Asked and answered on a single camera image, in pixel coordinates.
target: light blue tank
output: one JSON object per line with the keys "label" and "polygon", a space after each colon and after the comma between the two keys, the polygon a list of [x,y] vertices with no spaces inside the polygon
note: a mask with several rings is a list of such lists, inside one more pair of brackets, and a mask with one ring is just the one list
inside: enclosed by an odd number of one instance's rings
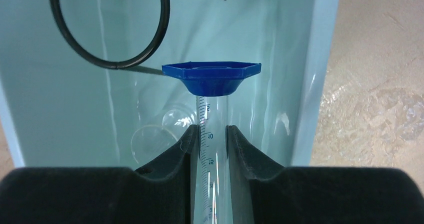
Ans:
{"label": "light blue tank", "polygon": [[[62,0],[78,41],[99,57],[138,54],[159,0]],[[170,0],[159,49],[142,65],[262,63],[228,97],[228,124],[284,166],[309,163],[338,0]],[[177,79],[106,70],[61,36],[49,0],[0,0],[0,117],[14,164],[137,168],[196,123]],[[165,131],[143,143],[144,134]]]}

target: black rubber ring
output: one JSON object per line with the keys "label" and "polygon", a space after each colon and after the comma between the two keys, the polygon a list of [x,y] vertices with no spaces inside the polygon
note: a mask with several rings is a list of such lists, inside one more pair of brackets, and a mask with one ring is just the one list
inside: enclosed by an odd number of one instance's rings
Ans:
{"label": "black rubber ring", "polygon": [[[165,34],[168,29],[168,24],[170,22],[170,0],[160,0],[160,20],[159,25],[157,27],[156,33],[154,34],[153,39],[149,43],[149,45],[137,56],[124,60],[124,61],[108,61],[100,59],[90,52],[86,51],[78,42],[75,40],[74,36],[72,36],[71,32],[68,29],[68,26],[65,23],[64,17],[62,15],[60,0],[50,0],[50,8],[53,13],[54,21],[57,24],[57,27],[60,30],[63,38],[66,42],[72,47],[72,49],[78,53],[82,58],[87,60],[88,62],[107,69],[127,69],[132,68],[137,65],[140,65],[142,62],[146,61],[150,56],[155,53],[158,47],[161,45],[162,40],[165,37]],[[137,66],[134,68],[137,72],[141,73],[149,73],[156,75],[163,75],[162,70],[145,67],[145,66]]]}

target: glass tube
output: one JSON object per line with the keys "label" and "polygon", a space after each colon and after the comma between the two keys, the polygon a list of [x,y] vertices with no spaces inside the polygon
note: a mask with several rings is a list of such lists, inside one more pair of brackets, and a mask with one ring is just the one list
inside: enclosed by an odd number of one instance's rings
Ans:
{"label": "glass tube", "polygon": [[227,96],[197,96],[200,125],[201,223],[232,223],[230,170],[226,148]]}

